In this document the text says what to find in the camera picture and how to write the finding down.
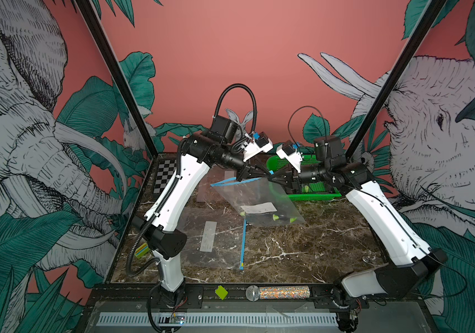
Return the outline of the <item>dark purple eggplant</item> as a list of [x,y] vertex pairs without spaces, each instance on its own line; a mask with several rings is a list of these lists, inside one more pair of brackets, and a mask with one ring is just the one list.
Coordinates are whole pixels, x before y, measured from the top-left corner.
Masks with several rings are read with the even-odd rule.
[[264,223],[265,221],[277,221],[280,219],[279,215],[274,212],[262,212],[258,214],[247,213],[245,211],[240,212],[240,216],[251,223]]

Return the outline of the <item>sprinkle-filled cylinder tube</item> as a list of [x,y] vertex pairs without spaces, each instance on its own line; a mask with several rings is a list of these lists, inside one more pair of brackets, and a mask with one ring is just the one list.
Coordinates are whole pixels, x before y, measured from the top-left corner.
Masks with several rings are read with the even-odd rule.
[[251,285],[245,291],[248,301],[260,300],[303,300],[311,297],[308,286],[259,287]]

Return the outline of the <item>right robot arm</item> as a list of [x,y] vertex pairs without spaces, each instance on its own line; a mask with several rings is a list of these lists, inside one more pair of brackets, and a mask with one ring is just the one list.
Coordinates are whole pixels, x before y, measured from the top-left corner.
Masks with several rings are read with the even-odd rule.
[[404,221],[363,163],[347,160],[339,137],[317,138],[313,146],[314,165],[302,165],[302,155],[291,141],[277,147],[276,155],[292,169],[279,170],[269,179],[295,189],[319,182],[337,189],[363,215],[390,259],[375,269],[344,276],[341,288],[346,296],[402,298],[444,266],[446,252],[432,248]]

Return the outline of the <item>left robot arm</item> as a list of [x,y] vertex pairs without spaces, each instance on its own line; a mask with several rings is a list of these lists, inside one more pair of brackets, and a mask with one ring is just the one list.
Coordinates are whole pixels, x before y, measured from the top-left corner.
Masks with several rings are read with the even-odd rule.
[[193,191],[213,165],[233,169],[236,179],[268,175],[267,169],[254,166],[251,159],[273,147],[265,133],[244,133],[240,141],[231,143],[237,123],[216,116],[212,126],[202,133],[182,139],[176,153],[175,170],[162,194],[145,213],[145,222],[137,234],[126,261],[129,276],[141,274],[156,263],[160,287],[169,293],[182,288],[181,251],[187,237],[177,226]]

